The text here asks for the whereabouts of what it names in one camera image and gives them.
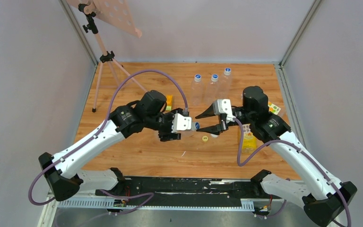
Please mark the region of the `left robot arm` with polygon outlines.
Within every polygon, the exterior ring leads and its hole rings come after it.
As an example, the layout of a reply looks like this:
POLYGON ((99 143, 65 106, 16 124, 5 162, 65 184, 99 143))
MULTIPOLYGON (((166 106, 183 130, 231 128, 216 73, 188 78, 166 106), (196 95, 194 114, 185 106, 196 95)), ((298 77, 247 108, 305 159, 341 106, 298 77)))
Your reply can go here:
POLYGON ((165 104, 166 97, 162 93, 148 91, 141 100, 116 107, 96 129, 69 148, 54 155, 40 155, 41 167, 47 170, 44 177, 55 199, 65 201, 78 192, 89 190, 123 194, 126 183, 118 169, 85 171, 82 167, 107 148, 144 128, 157 131, 162 142, 180 140, 182 131, 192 129, 192 119, 181 108, 163 113, 165 104))

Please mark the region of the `yellow label juice bottle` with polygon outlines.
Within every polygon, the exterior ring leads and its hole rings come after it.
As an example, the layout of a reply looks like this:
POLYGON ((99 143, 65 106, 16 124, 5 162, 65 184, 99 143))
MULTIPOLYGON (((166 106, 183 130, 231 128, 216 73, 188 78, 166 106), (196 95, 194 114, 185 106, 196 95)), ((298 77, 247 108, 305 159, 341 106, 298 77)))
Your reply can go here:
POLYGON ((240 139, 243 138, 242 153, 252 154, 257 149, 257 138, 253 135, 250 129, 250 124, 243 124, 242 127, 243 133, 241 133, 240 129, 237 131, 237 141, 240 142, 240 139))

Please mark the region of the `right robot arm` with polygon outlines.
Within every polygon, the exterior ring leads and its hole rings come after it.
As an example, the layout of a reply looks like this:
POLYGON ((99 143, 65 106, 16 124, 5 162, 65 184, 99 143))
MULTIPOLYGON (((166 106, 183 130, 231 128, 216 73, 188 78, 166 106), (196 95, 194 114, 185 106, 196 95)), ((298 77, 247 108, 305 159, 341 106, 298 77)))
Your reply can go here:
POLYGON ((275 195, 302 208, 307 217, 320 227, 334 223, 345 212, 347 225, 352 219, 349 203, 357 192, 350 182, 342 182, 323 167, 299 141, 291 127, 268 106, 268 96, 258 86, 246 87, 242 92, 242 106, 231 105, 228 99, 218 99, 198 118, 217 116, 219 123, 200 128, 201 132, 219 135, 231 126, 250 126, 254 137, 263 147, 278 153, 300 176, 303 184, 280 178, 262 170, 251 181, 256 197, 275 195))

